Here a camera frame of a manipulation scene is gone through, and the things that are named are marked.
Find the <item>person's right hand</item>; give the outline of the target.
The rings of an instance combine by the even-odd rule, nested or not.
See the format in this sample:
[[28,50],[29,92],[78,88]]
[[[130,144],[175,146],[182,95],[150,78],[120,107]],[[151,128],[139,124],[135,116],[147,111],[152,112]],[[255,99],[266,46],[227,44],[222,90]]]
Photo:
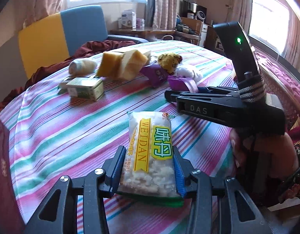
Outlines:
[[288,133],[271,137],[257,136],[241,139],[235,129],[229,134],[232,153],[237,167],[246,163],[246,151],[254,145],[254,151],[271,157],[270,177],[285,179],[299,168],[299,160],[293,141]]

